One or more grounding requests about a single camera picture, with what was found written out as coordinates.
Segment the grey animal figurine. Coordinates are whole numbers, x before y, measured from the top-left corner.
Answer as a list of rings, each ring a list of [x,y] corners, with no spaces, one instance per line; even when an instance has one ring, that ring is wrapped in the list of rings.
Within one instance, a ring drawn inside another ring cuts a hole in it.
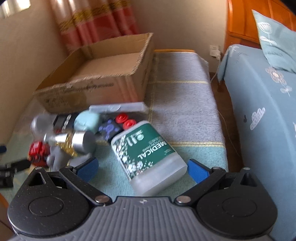
[[[53,172],[59,171],[61,168],[67,166],[68,161],[72,158],[60,146],[51,146],[50,154],[46,159],[47,166]]]

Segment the bottle of yellow capsules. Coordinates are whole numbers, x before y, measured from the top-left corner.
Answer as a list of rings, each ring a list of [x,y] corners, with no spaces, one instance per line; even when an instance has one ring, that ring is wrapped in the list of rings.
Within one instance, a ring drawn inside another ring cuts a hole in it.
[[[46,133],[44,142],[50,146],[59,146],[70,156],[93,154],[96,150],[95,135],[90,131],[75,131],[65,133]]]

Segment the pink red curtain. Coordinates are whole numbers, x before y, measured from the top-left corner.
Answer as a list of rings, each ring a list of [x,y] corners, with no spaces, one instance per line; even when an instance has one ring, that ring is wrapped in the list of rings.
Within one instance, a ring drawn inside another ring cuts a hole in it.
[[[139,34],[130,1],[65,0],[50,4],[70,53],[105,39]]]

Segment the black digital timer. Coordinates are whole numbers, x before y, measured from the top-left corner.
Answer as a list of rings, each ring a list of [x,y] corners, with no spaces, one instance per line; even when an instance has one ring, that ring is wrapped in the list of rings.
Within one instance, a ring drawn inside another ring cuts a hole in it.
[[[59,114],[53,122],[54,133],[71,132],[74,130],[74,121],[79,113]]]

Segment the white medical bottle green label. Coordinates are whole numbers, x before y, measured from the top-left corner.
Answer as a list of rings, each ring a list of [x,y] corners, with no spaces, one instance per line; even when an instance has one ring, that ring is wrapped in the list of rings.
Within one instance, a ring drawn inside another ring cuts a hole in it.
[[[186,162],[147,120],[116,135],[111,147],[137,196],[154,196],[187,171]]]

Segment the open cardboard box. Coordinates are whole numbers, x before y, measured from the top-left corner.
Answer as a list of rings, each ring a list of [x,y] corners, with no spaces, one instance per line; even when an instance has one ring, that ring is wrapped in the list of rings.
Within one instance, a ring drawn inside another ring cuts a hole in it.
[[[153,33],[120,36],[77,49],[34,92],[49,113],[144,100]]]

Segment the red green cube toy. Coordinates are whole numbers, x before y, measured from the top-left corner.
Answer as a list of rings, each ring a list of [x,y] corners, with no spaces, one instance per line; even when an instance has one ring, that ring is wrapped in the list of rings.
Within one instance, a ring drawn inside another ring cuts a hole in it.
[[[47,157],[50,154],[50,146],[42,141],[34,141],[30,145],[28,160],[37,167],[48,167]]]

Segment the white wall socket plug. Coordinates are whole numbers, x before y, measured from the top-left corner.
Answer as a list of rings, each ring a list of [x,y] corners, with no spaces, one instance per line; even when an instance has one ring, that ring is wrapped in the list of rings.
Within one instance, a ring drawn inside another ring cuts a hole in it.
[[[211,57],[215,57],[216,59],[220,59],[221,51],[219,45],[210,45],[209,54]]]

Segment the black cube toy red buttons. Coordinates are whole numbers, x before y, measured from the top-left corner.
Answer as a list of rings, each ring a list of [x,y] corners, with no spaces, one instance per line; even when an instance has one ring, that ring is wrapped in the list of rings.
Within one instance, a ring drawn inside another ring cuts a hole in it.
[[[115,118],[108,118],[102,122],[98,128],[98,132],[103,139],[111,144],[112,139],[119,133],[128,130],[136,125],[137,121],[130,118],[126,113],[119,113]]]

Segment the orange wooden headboard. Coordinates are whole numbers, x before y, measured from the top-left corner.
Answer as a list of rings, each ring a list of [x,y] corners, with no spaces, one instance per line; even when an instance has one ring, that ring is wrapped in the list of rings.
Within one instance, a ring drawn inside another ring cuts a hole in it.
[[[233,44],[260,48],[253,10],[295,31],[295,14],[281,1],[228,0],[227,4],[224,51]]]

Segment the blue floral pillow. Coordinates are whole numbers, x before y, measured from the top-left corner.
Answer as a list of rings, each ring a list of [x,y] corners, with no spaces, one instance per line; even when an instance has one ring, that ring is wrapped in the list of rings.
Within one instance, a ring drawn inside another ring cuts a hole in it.
[[[295,73],[295,31],[253,10],[260,46],[270,66]]]

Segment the grey blue checked cloth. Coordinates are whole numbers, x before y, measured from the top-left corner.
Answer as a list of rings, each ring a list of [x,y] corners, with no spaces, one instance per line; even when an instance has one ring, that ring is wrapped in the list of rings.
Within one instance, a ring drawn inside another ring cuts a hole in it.
[[[228,170],[225,140],[217,105],[210,86],[208,63],[196,53],[156,53],[149,76],[143,116],[167,140],[185,162],[193,158],[207,167]],[[26,158],[33,141],[30,125],[35,116],[46,113],[32,100],[21,115],[1,155],[1,164]],[[111,146],[97,139],[95,156],[99,161],[97,175],[90,184],[110,196],[135,196],[126,174]],[[195,186],[186,173],[158,196],[172,199]]]

